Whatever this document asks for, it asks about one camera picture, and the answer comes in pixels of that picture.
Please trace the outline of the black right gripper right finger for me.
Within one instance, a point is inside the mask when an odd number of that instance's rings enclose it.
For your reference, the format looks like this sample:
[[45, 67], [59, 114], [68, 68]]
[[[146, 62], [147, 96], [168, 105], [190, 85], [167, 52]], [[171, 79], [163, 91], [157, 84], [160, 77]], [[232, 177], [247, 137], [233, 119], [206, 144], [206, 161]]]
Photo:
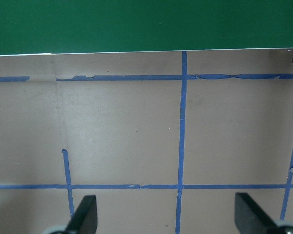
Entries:
[[248, 193], [235, 193], [234, 222], [240, 234], [272, 234], [278, 229]]

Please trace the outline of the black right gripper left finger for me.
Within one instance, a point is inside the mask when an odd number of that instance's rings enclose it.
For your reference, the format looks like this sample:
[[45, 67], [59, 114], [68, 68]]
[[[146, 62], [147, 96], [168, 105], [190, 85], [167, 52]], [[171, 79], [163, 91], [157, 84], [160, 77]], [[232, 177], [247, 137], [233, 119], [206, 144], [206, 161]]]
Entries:
[[97, 200], [86, 195], [64, 230], [65, 234], [95, 234], [98, 227]]

